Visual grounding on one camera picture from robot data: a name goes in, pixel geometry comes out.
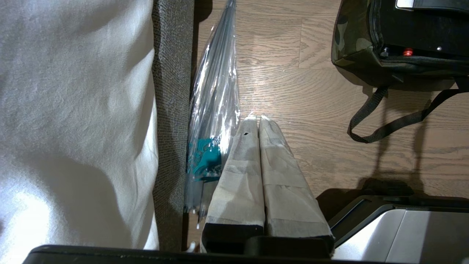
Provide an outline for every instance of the red button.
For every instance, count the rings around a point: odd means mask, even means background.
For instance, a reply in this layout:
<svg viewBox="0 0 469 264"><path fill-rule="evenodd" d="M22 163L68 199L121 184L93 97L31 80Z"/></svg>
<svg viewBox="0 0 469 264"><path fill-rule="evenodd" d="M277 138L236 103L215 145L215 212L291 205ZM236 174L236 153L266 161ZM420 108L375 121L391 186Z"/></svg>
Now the red button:
<svg viewBox="0 0 469 264"><path fill-rule="evenodd" d="M414 50L411 49L411 48L409 48L409 47L407 47L407 48L404 49L404 52L402 53L402 55L404 55L404 56L412 56L413 53L414 53Z"/></svg>

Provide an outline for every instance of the silver surface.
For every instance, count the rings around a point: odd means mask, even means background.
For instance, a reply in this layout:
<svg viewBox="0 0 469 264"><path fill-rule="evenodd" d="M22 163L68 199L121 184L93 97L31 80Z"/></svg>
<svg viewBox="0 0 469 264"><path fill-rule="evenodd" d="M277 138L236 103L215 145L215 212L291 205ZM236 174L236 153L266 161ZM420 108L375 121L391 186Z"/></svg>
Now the silver surface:
<svg viewBox="0 0 469 264"><path fill-rule="evenodd" d="M412 9L414 7L414 0L396 0L396 7Z"/></svg>
<svg viewBox="0 0 469 264"><path fill-rule="evenodd" d="M398 209L383 213L336 248L332 259L384 262L405 212Z"/></svg>
<svg viewBox="0 0 469 264"><path fill-rule="evenodd" d="M469 257L469 214L396 209L335 250L333 259L459 264Z"/></svg>
<svg viewBox="0 0 469 264"><path fill-rule="evenodd" d="M407 211L386 262L461 263L469 257L469 214Z"/></svg>

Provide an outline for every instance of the white bedsheet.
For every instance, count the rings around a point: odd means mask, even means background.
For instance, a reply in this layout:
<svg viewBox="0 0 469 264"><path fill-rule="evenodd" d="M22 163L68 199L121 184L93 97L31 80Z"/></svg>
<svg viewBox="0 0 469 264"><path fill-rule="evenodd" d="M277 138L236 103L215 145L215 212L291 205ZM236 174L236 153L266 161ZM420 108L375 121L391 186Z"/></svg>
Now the white bedsheet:
<svg viewBox="0 0 469 264"><path fill-rule="evenodd" d="M152 4L0 3L0 263L158 248Z"/></svg>

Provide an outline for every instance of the black handle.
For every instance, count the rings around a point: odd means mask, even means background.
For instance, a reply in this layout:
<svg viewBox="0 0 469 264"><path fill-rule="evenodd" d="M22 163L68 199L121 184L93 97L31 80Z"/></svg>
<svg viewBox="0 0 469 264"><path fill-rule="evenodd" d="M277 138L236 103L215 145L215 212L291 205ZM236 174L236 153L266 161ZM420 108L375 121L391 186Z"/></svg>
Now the black handle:
<svg viewBox="0 0 469 264"><path fill-rule="evenodd" d="M348 125L347 134L355 141L361 143L373 143L375 141L381 140L393 132L411 125L421 122L427 117L436 107L438 107L441 103L443 103L446 99L457 95L459 93L467 93L469 92L469 77L457 77L454 78L456 84L458 85L459 89L448 89L441 91L435 100L431 102L430 106L427 109L424 109L419 112L415 112L401 118L398 118L380 128L375 130L375 132L369 136L361 137L352 132L353 128L355 128L360 122L362 122L367 116L369 116L379 105L379 102L383 99L384 95L387 93L388 87L380 87L376 90L376 92L367 100L367 102L358 110L358 112L352 117L350 120L350 124Z"/></svg>

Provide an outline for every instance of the plastic bag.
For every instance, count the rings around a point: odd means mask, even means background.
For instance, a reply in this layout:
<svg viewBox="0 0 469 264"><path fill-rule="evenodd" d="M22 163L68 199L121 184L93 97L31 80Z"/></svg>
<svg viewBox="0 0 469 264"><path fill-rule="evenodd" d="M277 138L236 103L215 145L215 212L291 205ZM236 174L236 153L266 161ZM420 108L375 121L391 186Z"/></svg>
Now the plastic bag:
<svg viewBox="0 0 469 264"><path fill-rule="evenodd" d="M201 58L191 100L185 212L204 217L239 123L235 0L225 10Z"/></svg>

